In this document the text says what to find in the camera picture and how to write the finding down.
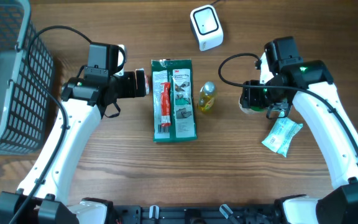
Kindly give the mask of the red snack stick packet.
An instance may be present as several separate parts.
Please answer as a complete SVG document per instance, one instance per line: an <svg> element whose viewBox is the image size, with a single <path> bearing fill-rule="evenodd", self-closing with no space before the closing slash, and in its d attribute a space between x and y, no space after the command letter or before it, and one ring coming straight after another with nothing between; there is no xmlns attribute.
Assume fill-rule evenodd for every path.
<svg viewBox="0 0 358 224"><path fill-rule="evenodd" d="M161 125L162 127L169 127L171 126L170 82L163 82L161 86Z"/></svg>

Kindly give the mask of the green round can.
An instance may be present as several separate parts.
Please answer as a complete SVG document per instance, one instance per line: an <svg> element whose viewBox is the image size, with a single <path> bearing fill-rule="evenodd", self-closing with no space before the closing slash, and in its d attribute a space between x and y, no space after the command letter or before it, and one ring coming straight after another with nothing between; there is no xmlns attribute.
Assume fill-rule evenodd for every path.
<svg viewBox="0 0 358 224"><path fill-rule="evenodd" d="M245 113L245 114L256 114L256 113L262 113L265 110L263 108L244 108L240 103L239 103L239 108L240 110Z"/></svg>

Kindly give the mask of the teal wet wipes pack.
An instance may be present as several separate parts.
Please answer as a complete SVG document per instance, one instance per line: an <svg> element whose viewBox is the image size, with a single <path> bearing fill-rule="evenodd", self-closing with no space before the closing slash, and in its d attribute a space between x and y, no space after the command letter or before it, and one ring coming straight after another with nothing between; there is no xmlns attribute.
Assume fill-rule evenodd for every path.
<svg viewBox="0 0 358 224"><path fill-rule="evenodd" d="M272 152L287 157L291 140L302 127L302 124L296 123L290 118L278 118L262 144Z"/></svg>

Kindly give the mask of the green 3M gloves package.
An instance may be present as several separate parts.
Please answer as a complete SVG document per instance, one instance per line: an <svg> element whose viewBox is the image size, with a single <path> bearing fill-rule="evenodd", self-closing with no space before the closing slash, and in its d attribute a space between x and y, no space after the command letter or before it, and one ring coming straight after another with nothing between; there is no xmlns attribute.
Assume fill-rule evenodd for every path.
<svg viewBox="0 0 358 224"><path fill-rule="evenodd" d="M197 139L191 60L153 60L151 69L154 142L183 142ZM171 126L169 127L161 125L160 97L163 82L170 82Z"/></svg>

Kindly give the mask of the yellow liquid soap bottle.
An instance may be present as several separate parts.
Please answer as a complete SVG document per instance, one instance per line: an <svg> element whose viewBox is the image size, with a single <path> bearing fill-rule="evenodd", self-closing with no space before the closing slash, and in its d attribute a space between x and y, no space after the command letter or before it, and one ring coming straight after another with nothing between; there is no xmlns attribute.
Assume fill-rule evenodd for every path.
<svg viewBox="0 0 358 224"><path fill-rule="evenodd" d="M205 113L214 105L216 98L216 85L213 82L206 82L200 90L198 109Z"/></svg>

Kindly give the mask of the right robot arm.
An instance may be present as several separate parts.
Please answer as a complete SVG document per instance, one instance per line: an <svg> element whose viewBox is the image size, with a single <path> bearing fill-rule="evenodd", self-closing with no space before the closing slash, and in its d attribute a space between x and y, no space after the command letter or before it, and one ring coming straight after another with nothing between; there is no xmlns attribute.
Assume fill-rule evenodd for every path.
<svg viewBox="0 0 358 224"><path fill-rule="evenodd" d="M340 102L334 79L320 60L304 62L293 37L264 46L255 63L260 80L244 83L239 106L245 113L294 108L315 138L329 169L333 191L317 199L278 199L284 223L358 223L358 133Z"/></svg>

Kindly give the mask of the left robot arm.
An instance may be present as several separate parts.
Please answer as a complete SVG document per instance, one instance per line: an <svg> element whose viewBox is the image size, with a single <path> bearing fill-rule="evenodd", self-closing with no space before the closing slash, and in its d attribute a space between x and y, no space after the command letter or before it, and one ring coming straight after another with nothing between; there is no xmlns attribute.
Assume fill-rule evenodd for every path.
<svg viewBox="0 0 358 224"><path fill-rule="evenodd" d="M67 205L73 176L109 105L147 94L144 70L124 71L123 45L93 42L82 78L63 86L57 119L32 170L16 192L1 192L0 223L119 223L112 201L84 198Z"/></svg>

